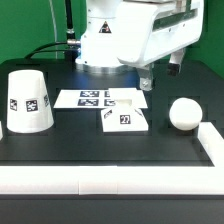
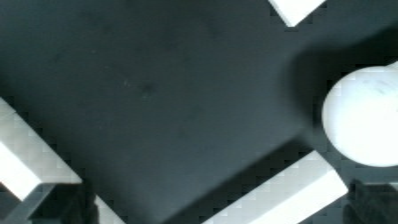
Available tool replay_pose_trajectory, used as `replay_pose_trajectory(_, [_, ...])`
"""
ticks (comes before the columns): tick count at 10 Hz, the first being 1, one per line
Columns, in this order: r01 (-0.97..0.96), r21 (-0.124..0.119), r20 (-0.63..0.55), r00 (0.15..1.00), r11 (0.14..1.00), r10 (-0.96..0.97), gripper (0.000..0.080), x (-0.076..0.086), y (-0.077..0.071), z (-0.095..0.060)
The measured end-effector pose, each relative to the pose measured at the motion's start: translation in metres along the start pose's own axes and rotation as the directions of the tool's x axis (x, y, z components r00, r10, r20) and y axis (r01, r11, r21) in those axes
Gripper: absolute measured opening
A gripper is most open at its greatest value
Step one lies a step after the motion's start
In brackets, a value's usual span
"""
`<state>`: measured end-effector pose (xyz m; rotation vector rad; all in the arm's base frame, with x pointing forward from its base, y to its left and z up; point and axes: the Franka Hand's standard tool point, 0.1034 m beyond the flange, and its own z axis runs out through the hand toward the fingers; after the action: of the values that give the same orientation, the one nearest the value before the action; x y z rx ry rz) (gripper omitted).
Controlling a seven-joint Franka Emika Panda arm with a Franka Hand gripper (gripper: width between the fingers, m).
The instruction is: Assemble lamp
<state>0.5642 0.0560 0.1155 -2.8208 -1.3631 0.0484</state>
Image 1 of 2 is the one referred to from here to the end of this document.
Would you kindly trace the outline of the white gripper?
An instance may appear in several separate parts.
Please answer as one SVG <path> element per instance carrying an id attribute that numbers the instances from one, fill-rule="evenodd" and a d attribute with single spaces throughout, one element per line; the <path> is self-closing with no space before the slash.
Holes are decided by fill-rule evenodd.
<path id="1" fill-rule="evenodd" d="M 150 64 L 171 54 L 167 74 L 181 71 L 188 45 L 199 40 L 203 25 L 204 0 L 123 1 L 116 12 L 116 56 L 138 68 L 139 86 L 154 86 Z"/>

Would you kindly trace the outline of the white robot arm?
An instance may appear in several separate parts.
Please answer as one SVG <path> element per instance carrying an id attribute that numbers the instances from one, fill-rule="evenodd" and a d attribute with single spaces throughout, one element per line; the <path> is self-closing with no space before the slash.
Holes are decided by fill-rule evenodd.
<path id="1" fill-rule="evenodd" d="M 168 57 L 177 75 L 186 47 L 202 33 L 204 0 L 86 0 L 87 28 L 78 68 L 113 74 L 137 70 L 140 88 L 153 88 L 153 64 Z"/>

